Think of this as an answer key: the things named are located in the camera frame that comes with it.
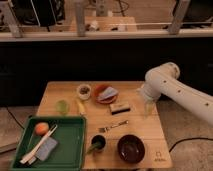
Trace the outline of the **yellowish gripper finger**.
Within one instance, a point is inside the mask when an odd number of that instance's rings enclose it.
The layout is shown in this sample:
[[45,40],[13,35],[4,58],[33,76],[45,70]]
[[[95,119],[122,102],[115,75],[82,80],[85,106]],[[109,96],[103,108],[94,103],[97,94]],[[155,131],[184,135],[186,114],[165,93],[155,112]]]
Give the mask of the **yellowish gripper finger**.
[[152,114],[152,111],[154,110],[155,108],[155,103],[152,102],[152,101],[147,101],[145,104],[144,104],[144,115],[146,117],[148,117],[149,115]]

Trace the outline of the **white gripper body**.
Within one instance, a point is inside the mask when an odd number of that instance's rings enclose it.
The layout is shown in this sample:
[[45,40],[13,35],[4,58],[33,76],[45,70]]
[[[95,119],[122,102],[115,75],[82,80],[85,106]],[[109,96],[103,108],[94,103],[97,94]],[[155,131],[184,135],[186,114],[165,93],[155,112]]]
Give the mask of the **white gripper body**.
[[145,102],[156,103],[160,98],[160,93],[147,83],[142,84],[138,89],[138,92],[143,97]]

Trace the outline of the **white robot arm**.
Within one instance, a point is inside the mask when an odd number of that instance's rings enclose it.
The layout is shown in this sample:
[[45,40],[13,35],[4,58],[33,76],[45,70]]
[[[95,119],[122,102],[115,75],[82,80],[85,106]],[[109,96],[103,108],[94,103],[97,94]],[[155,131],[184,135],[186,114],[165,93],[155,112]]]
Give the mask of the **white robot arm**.
[[181,83],[177,64],[167,62],[148,70],[139,93],[145,103],[156,102],[162,94],[213,126],[213,96]]

